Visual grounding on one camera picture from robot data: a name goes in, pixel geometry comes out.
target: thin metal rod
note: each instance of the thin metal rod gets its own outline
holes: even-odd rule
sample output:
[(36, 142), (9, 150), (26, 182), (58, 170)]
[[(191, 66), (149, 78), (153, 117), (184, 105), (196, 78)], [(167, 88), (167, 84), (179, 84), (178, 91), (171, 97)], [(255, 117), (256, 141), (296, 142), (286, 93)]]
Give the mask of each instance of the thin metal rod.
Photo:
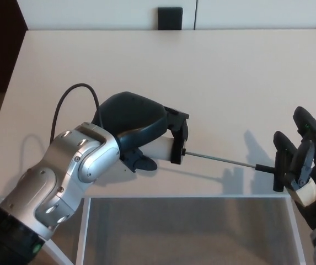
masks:
[(256, 166), (254, 166), (254, 165), (241, 163), (241, 162), (237, 162), (237, 161), (232, 161), (232, 160), (228, 160), (228, 159), (223, 159), (223, 158), (219, 158), (219, 157), (214, 157), (214, 156), (201, 155), (199, 153), (192, 153), (192, 152), (187, 152), (186, 151), (185, 154), (186, 155), (190, 155), (190, 156), (197, 156), (197, 157), (202, 157), (202, 158), (206, 158), (206, 159), (211, 159), (211, 160), (221, 161), (221, 162), (225, 162), (225, 163), (230, 163), (230, 164), (234, 164), (234, 165), (239, 165), (239, 166), (243, 166), (243, 167), (256, 168)]

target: black handle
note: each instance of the black handle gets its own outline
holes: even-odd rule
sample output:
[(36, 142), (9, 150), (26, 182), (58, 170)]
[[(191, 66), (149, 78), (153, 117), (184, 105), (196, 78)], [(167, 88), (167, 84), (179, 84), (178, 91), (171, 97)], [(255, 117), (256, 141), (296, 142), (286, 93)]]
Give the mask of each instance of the black handle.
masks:
[(260, 165), (260, 164), (256, 164), (255, 170), (266, 172), (266, 173), (271, 173), (271, 174), (275, 173), (275, 169), (273, 167), (264, 166), (264, 165)]

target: white table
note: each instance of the white table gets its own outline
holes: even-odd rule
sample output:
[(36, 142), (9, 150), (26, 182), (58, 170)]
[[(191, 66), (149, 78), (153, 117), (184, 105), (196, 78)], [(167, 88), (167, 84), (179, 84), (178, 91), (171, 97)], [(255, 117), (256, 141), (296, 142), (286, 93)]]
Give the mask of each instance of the white table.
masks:
[[(101, 102), (131, 91), (189, 113), (189, 151), (272, 166), (276, 130), (299, 144), (296, 106), (316, 118), (316, 30), (27, 32), (0, 112), (0, 198), (42, 158), (57, 101), (78, 82)], [(56, 133), (93, 114), (90, 93), (74, 91)], [(248, 168), (195, 157), (158, 166), (133, 174), (118, 163), (86, 196), (288, 198), (272, 191), (272, 175)]]

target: white cabinet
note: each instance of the white cabinet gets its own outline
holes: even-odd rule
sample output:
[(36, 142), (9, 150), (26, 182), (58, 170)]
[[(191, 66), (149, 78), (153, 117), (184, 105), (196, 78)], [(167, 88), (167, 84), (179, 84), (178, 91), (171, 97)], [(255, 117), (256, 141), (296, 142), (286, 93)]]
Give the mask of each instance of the white cabinet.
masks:
[(196, 29), (316, 28), (316, 0), (198, 0)]
[(183, 29), (193, 29), (196, 0), (18, 0), (36, 29), (156, 29), (157, 7), (182, 7)]

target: white cylinder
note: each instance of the white cylinder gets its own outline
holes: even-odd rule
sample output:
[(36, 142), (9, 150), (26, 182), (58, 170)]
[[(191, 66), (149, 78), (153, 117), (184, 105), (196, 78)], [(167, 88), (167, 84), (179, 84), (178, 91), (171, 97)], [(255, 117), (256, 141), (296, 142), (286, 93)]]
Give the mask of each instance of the white cylinder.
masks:
[(152, 159), (170, 161), (173, 143), (173, 138), (161, 136), (156, 140), (146, 145), (143, 145), (142, 147), (140, 147), (140, 150), (143, 152), (145, 156), (150, 157)]

